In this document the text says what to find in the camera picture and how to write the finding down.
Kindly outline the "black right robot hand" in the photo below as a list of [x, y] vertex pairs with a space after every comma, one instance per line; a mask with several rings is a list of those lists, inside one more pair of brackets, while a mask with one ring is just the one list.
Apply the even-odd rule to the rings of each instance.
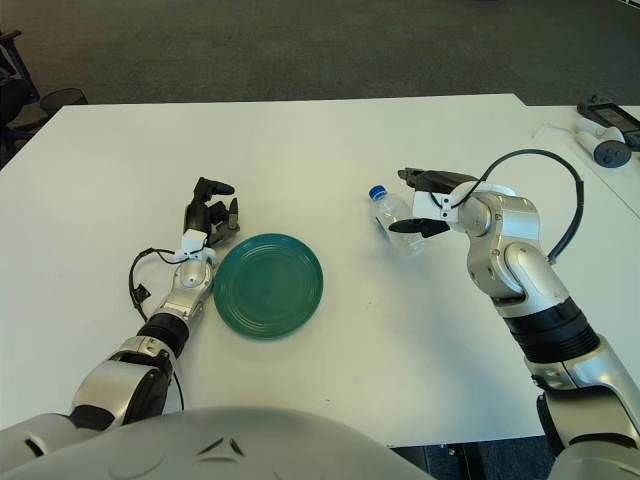
[[449, 171], [404, 168], [398, 177], [414, 190], [409, 219], [392, 223], [388, 230], [429, 238], [451, 228], [463, 231], [462, 205], [480, 193], [515, 196], [509, 187], [490, 184], [471, 175]]

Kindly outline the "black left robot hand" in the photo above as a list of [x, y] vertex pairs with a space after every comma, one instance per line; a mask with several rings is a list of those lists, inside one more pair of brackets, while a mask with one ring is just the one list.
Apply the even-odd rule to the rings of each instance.
[[175, 262], [216, 256], [214, 248], [240, 231], [239, 204], [234, 197], [229, 205], [214, 196], [234, 195], [231, 185], [200, 177], [193, 190], [193, 199], [184, 212], [180, 248], [173, 254]]

